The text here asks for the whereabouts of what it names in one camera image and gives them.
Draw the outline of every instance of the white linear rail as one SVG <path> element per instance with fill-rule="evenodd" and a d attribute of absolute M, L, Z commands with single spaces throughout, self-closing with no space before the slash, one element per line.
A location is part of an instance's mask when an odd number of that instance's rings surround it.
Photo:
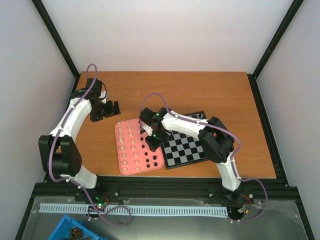
<path fill-rule="evenodd" d="M 105 211 L 118 205 L 108 205 Z M 218 206 L 139 206 L 126 205 L 131 211 L 132 216 L 144 217 L 216 217 L 225 218 L 228 215 L 226 207 Z M 41 203 L 39 213 L 57 213 L 57 214 L 87 214 L 91 208 L 89 204 L 61 204 L 61 203 Z M 128 212 L 120 207 L 108 213 L 110 215 L 127 215 Z"/>

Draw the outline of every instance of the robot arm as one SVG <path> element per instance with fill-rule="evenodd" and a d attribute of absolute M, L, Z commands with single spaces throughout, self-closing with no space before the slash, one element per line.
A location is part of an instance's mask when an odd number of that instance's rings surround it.
<path fill-rule="evenodd" d="M 38 140 L 42 168 L 49 173 L 49 155 L 54 138 L 58 135 L 52 156 L 52 172 L 55 176 L 72 179 L 80 186 L 93 189 L 97 176 L 82 165 L 82 158 L 75 144 L 79 129 L 90 114 L 90 120 L 97 122 L 103 118 L 120 114 L 117 101 L 107 101 L 107 91 L 102 90 L 102 82 L 96 80 L 91 91 L 75 107 L 75 103 L 83 96 L 93 79 L 87 81 L 86 88 L 75 90 L 71 94 L 69 106 L 56 128 L 49 135 L 42 135 Z"/>
<path fill-rule="evenodd" d="M 169 138 L 169 131 L 176 131 L 192 136 L 199 140 L 206 156 L 216 163 L 221 175 L 222 185 L 230 191 L 235 191 L 240 185 L 237 168 L 234 165 L 235 173 L 233 172 L 231 154 L 234 150 L 234 139 L 225 132 L 213 129 L 203 124 L 211 124 L 222 129 L 226 129 L 223 123 L 217 118 L 194 119 L 174 111 L 167 112 L 165 108 L 161 108 L 158 112 L 145 108 L 139 119 L 143 130 L 148 133 L 145 138 L 151 151 L 155 151 Z"/>

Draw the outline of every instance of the black metal frame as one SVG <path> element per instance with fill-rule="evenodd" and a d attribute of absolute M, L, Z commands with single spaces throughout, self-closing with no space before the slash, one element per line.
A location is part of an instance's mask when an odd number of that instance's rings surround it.
<path fill-rule="evenodd" d="M 272 52 L 276 48 L 303 1 L 304 0 L 293 0 L 269 46 L 259 61 L 255 71 L 253 74 L 248 74 L 247 76 L 276 173 L 276 179 L 262 179 L 262 182 L 268 193 L 268 198 L 270 200 L 294 200 L 297 204 L 307 237 L 308 239 L 313 240 L 315 237 L 311 230 L 298 189 L 296 187 L 290 187 L 288 184 L 286 173 L 257 84 L 257 78 L 259 74 L 266 65 Z M 78 85 L 80 75 L 42 1 L 32 0 L 32 2 L 43 19 L 43 22 L 47 26 L 52 38 L 57 44 L 57 47 L 61 51 L 61 54 L 63 55 L 72 74 L 74 75 L 75 83 L 73 89 L 75 90 Z M 232 207 L 234 205 L 228 202 L 221 202 L 221 199 L 216 199 L 215 196 L 209 197 L 209 193 L 214 193 L 215 190 L 221 188 L 221 179 L 217 178 L 145 178 L 99 176 L 98 183 L 108 192 L 110 200 L 118 203 L 122 203 L 123 200 L 128 200 L 130 198 L 183 198 L 202 200 L 212 204 L 222 204 L 223 206 L 227 207 Z M 254 195 L 255 199 L 263 199 L 265 197 L 261 186 L 256 182 L 248 182 L 244 184 L 244 191 L 250 191 Z M 92 189 L 89 191 L 89 194 L 94 197 L 98 194 L 98 192 L 95 189 Z M 71 183 L 52 182 L 50 177 L 46 175 L 42 183 L 36 183 L 34 186 L 19 231 L 16 235 L 16 240 L 21 239 L 23 236 L 32 204 L 36 196 L 73 196 L 79 201 L 88 201 L 84 193 L 77 187 L 74 187 L 74 185 Z"/>

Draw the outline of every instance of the checkerboard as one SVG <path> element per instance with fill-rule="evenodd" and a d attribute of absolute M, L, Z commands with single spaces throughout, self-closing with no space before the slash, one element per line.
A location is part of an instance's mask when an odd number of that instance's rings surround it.
<path fill-rule="evenodd" d="M 206 119 L 203 111 L 185 114 L 194 119 Z M 162 146 L 166 169 L 173 169 L 208 160 L 200 141 L 192 136 L 172 131 L 168 141 Z"/>

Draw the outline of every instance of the gray floor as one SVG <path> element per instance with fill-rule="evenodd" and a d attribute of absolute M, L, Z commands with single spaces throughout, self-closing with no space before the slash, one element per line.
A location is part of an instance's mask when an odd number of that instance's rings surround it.
<path fill-rule="evenodd" d="M 24 240 L 45 240 L 63 214 L 38 213 L 39 204 L 50 203 L 50 198 L 39 198 L 33 206 L 25 230 Z M 246 219 L 260 212 L 252 206 Z M 143 217 L 133 216 L 130 224 L 113 227 L 100 220 L 87 221 L 84 214 L 68 214 L 84 221 L 88 229 L 110 240 L 303 240 L 307 239 L 294 203 L 271 202 L 265 214 L 250 223 L 230 223 L 225 218 L 213 217 Z M 121 223 L 126 216 L 111 215 L 108 220 Z"/>

